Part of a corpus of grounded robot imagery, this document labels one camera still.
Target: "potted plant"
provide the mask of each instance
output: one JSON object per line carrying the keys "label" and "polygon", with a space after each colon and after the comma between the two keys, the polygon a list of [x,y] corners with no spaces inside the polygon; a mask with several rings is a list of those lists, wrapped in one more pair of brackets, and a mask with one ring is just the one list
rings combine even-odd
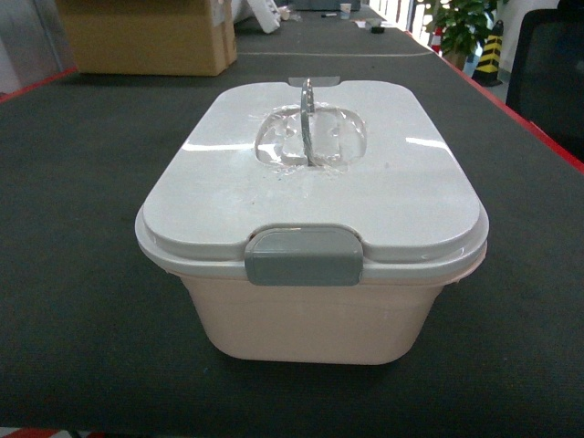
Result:
{"label": "potted plant", "polygon": [[485,45],[490,32],[488,18],[494,19],[496,0],[427,1],[434,9],[430,28],[443,28],[443,56],[462,70],[476,45]]}

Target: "gray latch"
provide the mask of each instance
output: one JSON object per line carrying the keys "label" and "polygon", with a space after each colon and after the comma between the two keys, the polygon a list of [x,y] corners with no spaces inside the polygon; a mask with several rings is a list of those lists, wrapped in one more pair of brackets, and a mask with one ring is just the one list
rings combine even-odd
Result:
{"label": "gray latch", "polygon": [[363,271],[363,248],[342,228],[273,228],[247,244],[245,271],[259,286],[355,286]]}

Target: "table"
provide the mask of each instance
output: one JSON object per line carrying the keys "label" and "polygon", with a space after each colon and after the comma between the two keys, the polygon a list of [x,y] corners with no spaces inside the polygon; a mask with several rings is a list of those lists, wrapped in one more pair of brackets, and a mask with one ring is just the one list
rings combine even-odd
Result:
{"label": "table", "polygon": [[[365,8],[360,15],[371,14]],[[191,436],[576,436],[584,428],[584,179],[397,29],[302,12],[237,28],[217,78],[72,74],[0,105],[0,424]],[[138,248],[141,203],[231,87],[403,85],[483,201],[485,262],[382,366],[229,358]]]}

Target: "lid handle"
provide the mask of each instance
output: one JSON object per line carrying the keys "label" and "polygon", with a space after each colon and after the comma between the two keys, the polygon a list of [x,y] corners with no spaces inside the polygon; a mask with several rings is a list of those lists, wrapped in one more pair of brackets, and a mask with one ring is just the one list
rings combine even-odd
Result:
{"label": "lid handle", "polygon": [[307,78],[302,84],[302,92],[300,93],[300,126],[302,127],[302,141],[304,142],[304,154],[307,156],[308,166],[316,166],[312,138],[310,137],[310,116],[312,114],[314,114],[314,93],[310,78]]}

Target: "white lid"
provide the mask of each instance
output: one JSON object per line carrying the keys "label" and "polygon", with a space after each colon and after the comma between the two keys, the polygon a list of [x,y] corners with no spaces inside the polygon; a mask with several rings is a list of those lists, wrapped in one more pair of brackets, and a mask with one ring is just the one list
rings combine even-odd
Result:
{"label": "white lid", "polygon": [[316,102],[364,120],[365,153],[346,168],[259,161],[262,123],[299,96],[287,84],[261,83],[217,98],[139,214],[137,234],[152,259],[194,275],[215,262],[243,263],[250,237],[262,230],[324,224],[359,237],[374,276],[443,276],[476,260],[485,211],[408,89],[375,81],[314,88]]}

